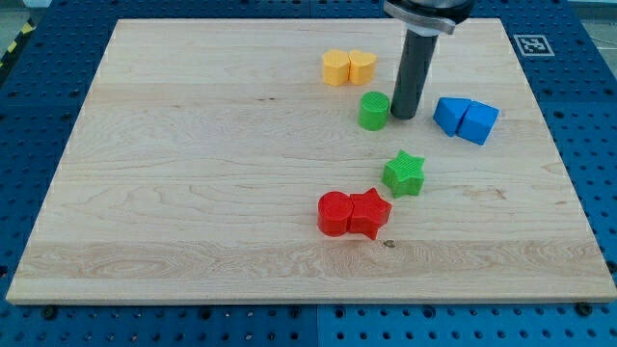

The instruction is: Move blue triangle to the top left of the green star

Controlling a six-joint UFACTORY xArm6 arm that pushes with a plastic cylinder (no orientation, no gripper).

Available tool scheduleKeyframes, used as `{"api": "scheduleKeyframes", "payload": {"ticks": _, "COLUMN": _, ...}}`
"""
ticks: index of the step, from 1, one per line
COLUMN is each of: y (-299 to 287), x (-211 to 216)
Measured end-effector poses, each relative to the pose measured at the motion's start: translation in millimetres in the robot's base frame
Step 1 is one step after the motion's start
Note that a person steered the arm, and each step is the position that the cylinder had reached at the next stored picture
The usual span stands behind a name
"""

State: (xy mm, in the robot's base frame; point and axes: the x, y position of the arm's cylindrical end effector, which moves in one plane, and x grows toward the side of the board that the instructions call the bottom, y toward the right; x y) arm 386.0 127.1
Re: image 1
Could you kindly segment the robot arm flange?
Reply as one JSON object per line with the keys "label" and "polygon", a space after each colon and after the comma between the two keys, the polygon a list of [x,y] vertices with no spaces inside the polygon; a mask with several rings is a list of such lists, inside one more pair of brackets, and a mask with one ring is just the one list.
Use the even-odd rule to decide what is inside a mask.
{"label": "robot arm flange", "polygon": [[403,21],[409,30],[431,37],[452,35],[456,26],[469,17],[474,4],[474,0],[386,0],[383,9]]}

